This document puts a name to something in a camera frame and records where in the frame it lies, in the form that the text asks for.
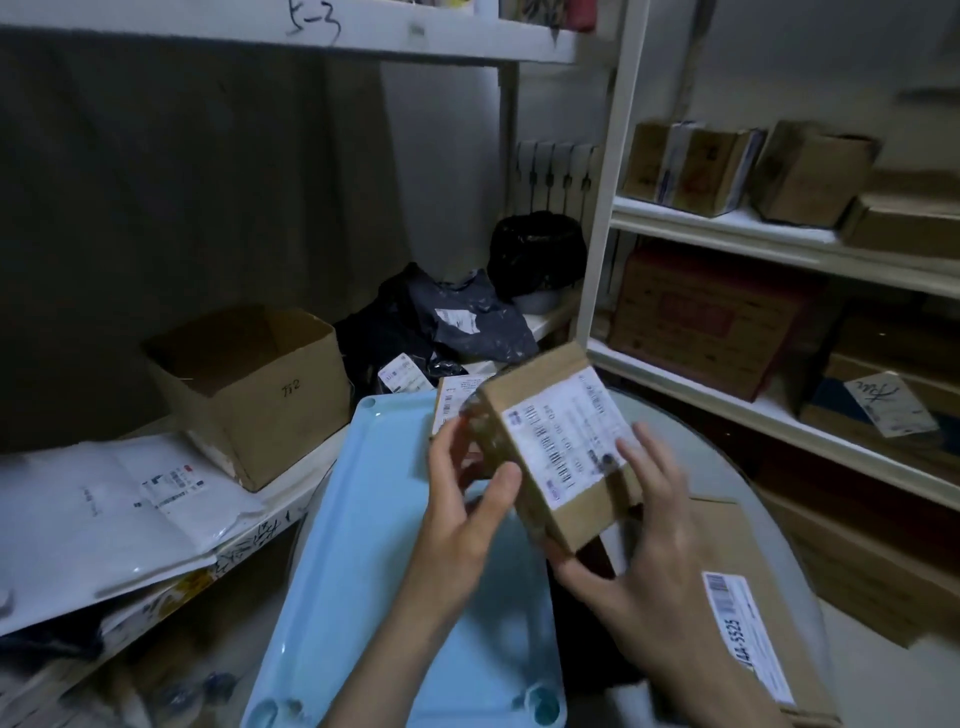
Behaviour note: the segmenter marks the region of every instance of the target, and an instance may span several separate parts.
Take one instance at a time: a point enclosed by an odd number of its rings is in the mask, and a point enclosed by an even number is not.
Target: handwritten 5-3
[[[302,31],[305,27],[303,23],[319,23],[322,21],[337,27],[337,35],[334,36],[333,40],[330,41],[330,45],[336,43],[337,38],[340,37],[340,32],[343,30],[343,27],[340,25],[340,21],[333,17],[333,5],[325,2],[325,0],[322,0],[320,4],[326,10],[326,14],[301,15],[300,11],[303,10],[303,0],[287,0],[287,9],[290,11],[290,22],[294,24],[294,29],[292,31],[287,31],[287,35],[294,36]]]

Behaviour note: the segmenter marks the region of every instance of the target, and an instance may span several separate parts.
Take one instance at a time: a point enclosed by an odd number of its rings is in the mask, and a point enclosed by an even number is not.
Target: black trash bag
[[[536,291],[555,291],[587,271],[587,244],[572,217],[541,210],[497,223],[487,272],[504,301]]]
[[[456,361],[438,354],[433,345],[405,326],[383,301],[377,299],[334,325],[354,401],[384,394],[377,373],[402,353],[407,354],[434,386],[441,376],[467,373]]]
[[[440,355],[517,364],[540,351],[522,314],[497,298],[482,270],[458,283],[437,283],[410,263],[380,284],[377,299]]]

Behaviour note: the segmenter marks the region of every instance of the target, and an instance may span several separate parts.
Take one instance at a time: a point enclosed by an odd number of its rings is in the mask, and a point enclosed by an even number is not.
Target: label on plastic bag
[[[169,473],[155,475],[140,483],[146,498],[166,515],[170,515],[173,502],[197,493],[203,486],[204,482],[194,476],[193,468],[189,465],[174,468]]]
[[[423,375],[414,360],[402,353],[383,369],[377,376],[384,386],[394,394],[399,392],[422,392],[433,389],[433,384]]]
[[[437,308],[435,310],[441,321],[458,328],[463,333],[480,333],[480,329],[477,328],[477,315],[475,313],[454,308]]]
[[[551,510],[623,467],[616,439],[634,439],[592,367],[510,407],[500,418]]]
[[[437,411],[433,415],[433,429],[430,434],[436,435],[447,420],[456,417],[467,398],[490,377],[491,375],[445,376],[437,396]]]
[[[867,417],[884,437],[902,437],[939,429],[933,415],[893,372],[844,382]]]
[[[763,683],[778,703],[794,705],[793,693],[743,576],[704,571],[710,607],[727,649]]]

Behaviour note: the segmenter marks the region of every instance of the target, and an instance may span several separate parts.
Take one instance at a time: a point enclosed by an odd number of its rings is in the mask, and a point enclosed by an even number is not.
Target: cardboard box
[[[734,588],[735,580],[731,580],[730,576],[743,577],[781,671],[779,678],[761,678],[761,682],[767,685],[780,709],[798,725],[840,725],[836,706],[824,687],[790,610],[780,594],[777,579],[756,543],[746,514],[739,505],[726,500],[696,497],[691,499],[691,506],[703,542],[703,569],[705,572],[723,575],[724,583],[720,586],[729,589],[724,593],[723,589],[718,589],[705,574],[718,629],[721,619],[726,625],[725,618],[732,616],[729,614],[731,597],[736,597],[735,600],[740,605],[744,602],[742,592]],[[750,619],[753,608],[746,606],[740,608],[739,612],[738,618],[736,615],[732,617],[742,622]],[[749,650],[749,639],[746,646]],[[776,675],[777,671],[769,664],[769,658],[764,659],[761,653],[762,650],[754,650],[746,656],[741,655],[741,658],[746,657],[757,664],[758,677],[761,674]],[[771,681],[779,687],[772,690],[768,685]]]
[[[623,194],[714,217],[736,209],[765,132],[715,132],[690,122],[636,125]]]
[[[960,484],[960,325],[894,308],[854,312],[800,420]]]
[[[960,514],[794,454],[771,458],[756,490],[817,595],[910,646],[960,617]]]
[[[753,400],[820,279],[714,251],[646,242],[627,261],[609,344]]]
[[[960,178],[876,171],[853,201],[840,236],[853,248],[960,258]]]
[[[180,428],[258,491],[349,422],[333,327],[294,308],[211,313],[143,344]]]
[[[516,512],[535,536],[574,552],[642,499],[614,445],[633,434],[575,342],[487,379],[466,414],[490,468],[522,468]]]
[[[832,228],[863,189],[879,142],[781,121],[750,176],[753,206],[767,220]]]

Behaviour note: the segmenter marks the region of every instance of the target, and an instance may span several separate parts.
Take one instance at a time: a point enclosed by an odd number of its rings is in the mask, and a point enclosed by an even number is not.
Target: round table
[[[820,678],[832,692],[833,680],[827,633],[817,597],[806,582],[789,544],[740,472],[707,440],[643,400],[611,390],[613,401],[627,422],[648,424],[676,455],[686,470],[694,496],[728,497],[739,501],[753,527]],[[654,717],[649,686],[612,688],[602,695],[576,697],[568,705],[570,728],[640,728],[663,725]]]

